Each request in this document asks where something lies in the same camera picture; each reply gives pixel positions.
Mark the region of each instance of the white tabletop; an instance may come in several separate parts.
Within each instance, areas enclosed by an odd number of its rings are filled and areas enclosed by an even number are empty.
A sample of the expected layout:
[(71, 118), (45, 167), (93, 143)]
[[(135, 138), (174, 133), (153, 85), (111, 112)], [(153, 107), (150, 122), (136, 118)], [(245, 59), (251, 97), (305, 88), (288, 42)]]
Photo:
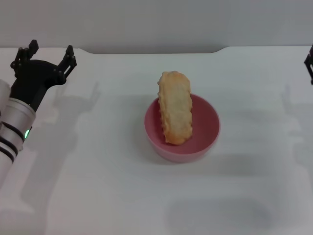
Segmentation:
[[(0, 191), (1, 235), (312, 235), (313, 87), (309, 47), (213, 54), (75, 50)], [(17, 49), (0, 49), (14, 81)], [(34, 59), (59, 63), (62, 48)], [(153, 152), (143, 117), (177, 70), (221, 117), (214, 149), (191, 164)]]

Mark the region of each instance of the crust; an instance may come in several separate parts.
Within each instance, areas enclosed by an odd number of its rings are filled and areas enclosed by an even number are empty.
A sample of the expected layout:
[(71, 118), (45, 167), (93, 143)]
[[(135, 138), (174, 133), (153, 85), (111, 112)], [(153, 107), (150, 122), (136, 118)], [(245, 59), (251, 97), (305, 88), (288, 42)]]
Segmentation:
[(180, 145), (192, 136), (192, 100), (188, 78), (177, 71), (164, 72), (159, 82), (162, 128), (168, 143)]

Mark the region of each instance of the white wall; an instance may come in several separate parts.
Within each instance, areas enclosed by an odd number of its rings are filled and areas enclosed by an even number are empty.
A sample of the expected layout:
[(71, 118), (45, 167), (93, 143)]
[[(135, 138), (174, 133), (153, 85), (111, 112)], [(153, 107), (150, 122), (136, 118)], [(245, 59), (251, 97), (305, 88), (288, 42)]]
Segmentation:
[(31, 39), (106, 53), (310, 45), (313, 0), (3, 0), (0, 47)]

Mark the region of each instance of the pink bowl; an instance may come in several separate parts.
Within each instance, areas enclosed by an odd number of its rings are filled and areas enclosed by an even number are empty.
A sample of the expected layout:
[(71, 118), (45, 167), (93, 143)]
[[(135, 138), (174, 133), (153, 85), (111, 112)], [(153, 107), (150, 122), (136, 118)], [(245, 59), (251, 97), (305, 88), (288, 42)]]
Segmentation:
[(144, 120), (145, 130), (155, 151), (175, 163), (199, 159), (215, 143), (220, 132), (220, 119), (215, 109), (205, 99), (191, 94), (193, 136), (182, 145), (165, 142), (161, 127), (158, 98), (149, 106)]

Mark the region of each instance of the green indicator light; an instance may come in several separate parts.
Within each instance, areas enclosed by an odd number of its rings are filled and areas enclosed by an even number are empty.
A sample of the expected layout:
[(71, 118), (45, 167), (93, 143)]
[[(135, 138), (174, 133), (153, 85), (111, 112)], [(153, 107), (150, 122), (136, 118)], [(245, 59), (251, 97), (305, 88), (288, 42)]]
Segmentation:
[(27, 136), (28, 136), (28, 134), (29, 134), (29, 131), (30, 131), (30, 130), (27, 130), (27, 131), (26, 131), (26, 133), (25, 133), (25, 139), (27, 138)]

